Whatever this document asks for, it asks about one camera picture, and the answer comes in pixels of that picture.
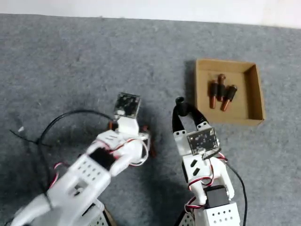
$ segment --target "white robotic arm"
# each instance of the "white robotic arm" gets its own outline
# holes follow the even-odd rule
[[[197,131],[187,133],[179,116],[191,113]],[[175,226],[239,226],[234,188],[223,162],[216,133],[206,118],[183,97],[176,99],[173,113],[174,139],[188,188],[194,193]]]
[[[149,144],[150,137],[139,133],[136,121],[139,104],[138,96],[120,94],[115,106],[118,129],[99,134],[49,188],[51,205],[43,194],[37,196],[16,214],[11,226],[89,226],[104,218],[104,205],[97,198],[111,178],[130,164],[143,164],[148,157],[149,145],[144,141]]]

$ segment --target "brown cardboard tray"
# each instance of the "brown cardboard tray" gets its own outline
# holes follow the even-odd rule
[[[221,102],[215,109],[209,106],[209,85],[219,74],[225,74],[225,86],[236,85],[238,90],[225,112]],[[209,122],[254,126],[265,119],[261,80],[255,63],[200,59],[195,73],[196,107]]]

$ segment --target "screw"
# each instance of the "screw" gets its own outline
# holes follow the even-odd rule
[[[227,110],[227,107],[228,107],[229,103],[232,102],[236,91],[237,91],[237,86],[236,85],[232,85],[228,88],[227,94],[225,96],[224,103],[222,104],[222,111],[223,112]]]
[[[224,74],[219,74],[218,76],[218,89],[217,89],[217,100],[222,101],[223,97],[225,96],[225,85],[224,81],[226,76]]]
[[[215,108],[216,96],[218,90],[217,80],[213,80],[210,85],[210,108]]]

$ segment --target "white wall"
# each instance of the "white wall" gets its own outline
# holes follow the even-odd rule
[[[0,13],[261,24],[301,28],[301,0],[0,0]]]

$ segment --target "black cable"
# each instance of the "black cable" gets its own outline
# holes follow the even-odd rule
[[[9,131],[10,131],[12,134],[14,134],[16,137],[18,137],[18,138],[20,138],[20,139],[22,139],[22,140],[25,140],[25,141],[30,142],[30,143],[34,143],[34,144],[36,144],[36,145],[38,144],[38,141],[33,141],[33,140],[26,139],[26,138],[24,138],[23,136],[17,134],[16,132],[12,131],[11,129],[10,129]],[[46,145],[46,144],[42,144],[42,145],[45,146],[45,147],[52,147],[51,145]]]
[[[247,200],[247,197],[246,197],[246,188],[245,188],[245,184],[242,180],[242,178],[240,177],[240,175],[237,173],[237,171],[229,165],[229,163],[227,163],[225,161],[225,164],[233,171],[233,173],[236,174],[236,176],[238,177],[238,179],[240,180],[240,183],[243,187],[243,191],[244,191],[244,198],[245,198],[245,213],[244,213],[244,221],[243,221],[243,226],[246,226],[246,215],[247,215],[247,212],[248,212],[248,200]]]
[[[91,114],[96,114],[96,115],[100,115],[104,118],[107,118],[110,121],[114,121],[114,119],[102,112],[98,112],[98,111],[94,111],[94,110],[87,110],[87,109],[78,109],[78,110],[74,110],[74,111],[70,111],[70,112],[66,112],[64,114],[61,114],[60,116],[56,117],[54,120],[52,120],[49,125],[46,127],[46,129],[44,129],[44,131],[42,132],[41,136],[39,137],[39,139],[37,140],[38,142],[38,153],[40,156],[40,159],[42,160],[45,170],[46,170],[46,174],[47,174],[47,186],[50,185],[51,183],[51,175],[50,175],[50,170],[49,170],[49,164],[44,156],[44,153],[42,151],[42,141],[45,138],[46,134],[49,132],[49,130],[53,127],[53,125],[55,123],[57,123],[58,121],[60,121],[61,119],[73,115],[73,114],[78,114],[78,113],[91,113]]]
[[[37,179],[37,182],[38,182],[38,185],[40,187],[40,189],[42,190],[48,204],[49,204],[49,207],[50,209],[52,210],[52,205],[51,205],[51,202],[50,202],[50,198],[48,197],[48,194],[47,194],[47,188],[44,187],[43,185],[43,182],[41,181],[41,177],[40,177],[40,174],[39,174],[39,170],[38,170],[38,167],[37,167],[37,160],[35,159],[35,155],[32,153],[32,150],[30,149],[30,146],[29,146],[29,142],[27,141],[27,138],[25,136],[23,136],[25,138],[24,140],[24,146],[25,146],[25,149],[26,149],[26,152],[31,156],[31,162],[32,162],[32,170],[34,172],[34,174],[36,175],[36,179]]]
[[[210,159],[210,158],[212,158],[213,156],[215,156],[216,154],[218,154],[221,151],[222,151],[222,149],[219,148],[216,152],[213,152],[212,154],[206,156],[203,160]]]

